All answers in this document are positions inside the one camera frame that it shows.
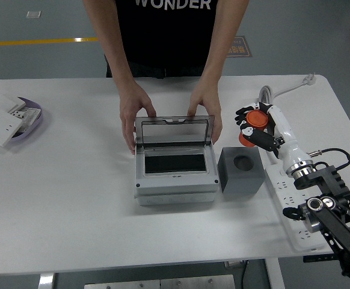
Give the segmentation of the person's left hand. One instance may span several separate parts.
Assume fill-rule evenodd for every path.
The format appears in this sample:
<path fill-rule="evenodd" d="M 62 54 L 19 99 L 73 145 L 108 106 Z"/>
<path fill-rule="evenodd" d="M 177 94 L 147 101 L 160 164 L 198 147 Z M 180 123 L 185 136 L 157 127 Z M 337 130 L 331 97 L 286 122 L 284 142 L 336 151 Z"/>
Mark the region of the person's left hand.
<path fill-rule="evenodd" d="M 200 78 L 192 91 L 187 116 L 195 116 L 199 105 L 204 106 L 208 115 L 214 117 L 211 140 L 215 144 L 223 129 L 221 104 L 218 96 L 218 81 Z"/>

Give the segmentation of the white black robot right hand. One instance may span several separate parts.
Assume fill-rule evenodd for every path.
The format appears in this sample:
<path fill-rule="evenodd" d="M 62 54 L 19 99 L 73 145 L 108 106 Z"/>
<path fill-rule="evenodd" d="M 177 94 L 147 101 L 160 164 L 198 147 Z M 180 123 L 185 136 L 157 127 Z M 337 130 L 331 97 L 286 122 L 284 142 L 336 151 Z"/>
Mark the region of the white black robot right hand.
<path fill-rule="evenodd" d="M 240 143 L 273 152 L 282 160 L 287 176 L 298 179 L 315 171 L 312 158 L 299 147 L 289 122 L 276 105 L 250 104 L 236 112 L 235 121 Z"/>

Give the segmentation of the person's right hand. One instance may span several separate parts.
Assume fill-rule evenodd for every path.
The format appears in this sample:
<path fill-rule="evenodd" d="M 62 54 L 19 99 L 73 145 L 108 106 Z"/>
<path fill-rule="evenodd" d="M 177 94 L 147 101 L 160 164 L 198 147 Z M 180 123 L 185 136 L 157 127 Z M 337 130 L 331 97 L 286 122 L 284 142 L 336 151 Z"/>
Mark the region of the person's right hand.
<path fill-rule="evenodd" d="M 144 109 L 149 117 L 156 117 L 156 110 L 145 90 L 132 79 L 118 87 L 120 97 L 120 120 L 124 140 L 132 155 L 135 155 L 135 119 Z"/>

